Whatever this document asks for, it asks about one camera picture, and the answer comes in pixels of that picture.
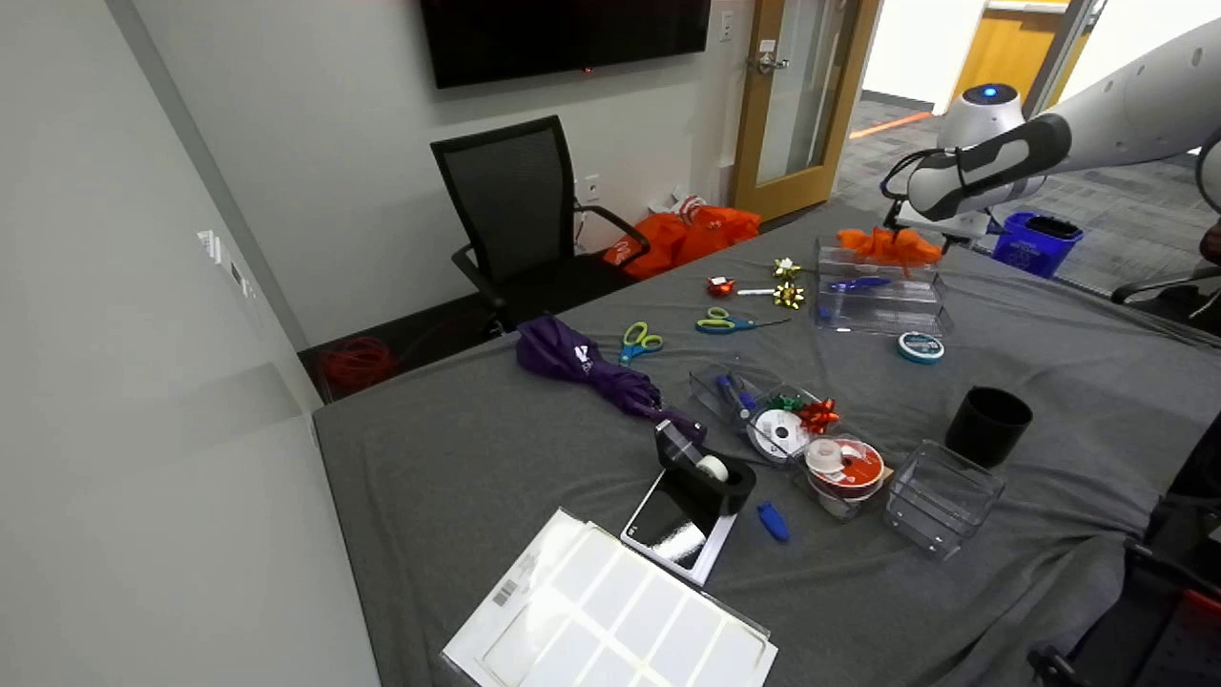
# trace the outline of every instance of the television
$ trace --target television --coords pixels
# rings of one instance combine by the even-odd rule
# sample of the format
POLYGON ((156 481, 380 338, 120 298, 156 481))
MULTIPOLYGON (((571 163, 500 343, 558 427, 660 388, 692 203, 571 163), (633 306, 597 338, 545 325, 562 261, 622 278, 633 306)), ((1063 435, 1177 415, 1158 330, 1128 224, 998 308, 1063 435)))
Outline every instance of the television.
POLYGON ((418 0, 438 88, 702 55, 711 0, 418 0))

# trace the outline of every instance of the gray tablecloth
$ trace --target gray tablecloth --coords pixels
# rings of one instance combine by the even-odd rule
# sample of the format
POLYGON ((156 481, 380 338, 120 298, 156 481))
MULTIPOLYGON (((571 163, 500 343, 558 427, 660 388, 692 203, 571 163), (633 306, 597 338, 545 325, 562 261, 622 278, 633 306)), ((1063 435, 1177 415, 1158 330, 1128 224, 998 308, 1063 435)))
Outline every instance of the gray tablecloth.
MULTIPOLYGON (((1107 610, 1125 540, 1218 415, 1218 341, 973 252, 941 261, 937 366, 767 298, 731 308, 772 330, 692 330, 711 274, 767 287, 778 257, 809 264, 812 241, 843 224, 875 217, 826 208, 562 321, 606 341, 609 360, 618 331, 648 321, 666 349, 633 366, 675 409, 692 409, 692 371, 748 360, 833 395, 876 442, 937 439, 970 387, 1017 395, 1032 425, 996 471, 1002 503, 956 559, 907 547, 880 499, 840 523, 792 474, 759 471, 751 503, 778 503, 792 544, 741 521, 704 593, 772 631, 772 685, 1030 685, 1026 649, 1068 649, 1107 610)), ((375 656, 400 687, 460 685, 444 647, 552 508, 618 531, 656 477, 651 427, 582 387, 520 371, 515 338, 328 406, 318 435, 375 656)), ((727 427, 714 442, 742 449, 727 427)))

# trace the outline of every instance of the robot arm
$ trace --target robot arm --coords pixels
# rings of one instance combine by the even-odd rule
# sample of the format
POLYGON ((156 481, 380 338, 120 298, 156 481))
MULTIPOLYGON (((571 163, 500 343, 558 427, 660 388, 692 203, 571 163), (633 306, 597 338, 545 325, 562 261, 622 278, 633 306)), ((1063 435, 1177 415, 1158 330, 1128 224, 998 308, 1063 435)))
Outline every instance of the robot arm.
POLYGON ((1076 100, 973 149, 903 156, 907 203, 937 223, 1024 194, 1024 178, 1199 152, 1199 191, 1221 214, 1221 19, 1162 42, 1076 100))

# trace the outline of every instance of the white wall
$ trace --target white wall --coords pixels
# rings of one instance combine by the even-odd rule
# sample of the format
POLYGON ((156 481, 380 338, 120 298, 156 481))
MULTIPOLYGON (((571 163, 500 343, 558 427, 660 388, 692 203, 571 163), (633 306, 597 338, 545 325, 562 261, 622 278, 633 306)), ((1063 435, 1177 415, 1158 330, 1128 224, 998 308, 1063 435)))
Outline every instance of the white wall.
POLYGON ((377 685, 302 371, 108 3, 5 0, 0 91, 0 685, 377 685))
POLYGON ((433 137, 558 112, 606 208, 638 217, 666 191, 716 194, 751 19, 751 0, 716 0, 697 56, 433 91, 416 0, 132 3, 305 343, 468 293, 433 137))
POLYGON ((1221 17, 1218 0, 1176 0, 1176 3, 1107 0, 1097 27, 1063 84, 1063 100, 1092 88, 1107 74, 1137 63, 1158 42, 1182 31, 1194 31, 1218 17, 1221 17))
POLYGON ((946 112, 979 17, 983 0, 885 0, 866 91, 946 112))

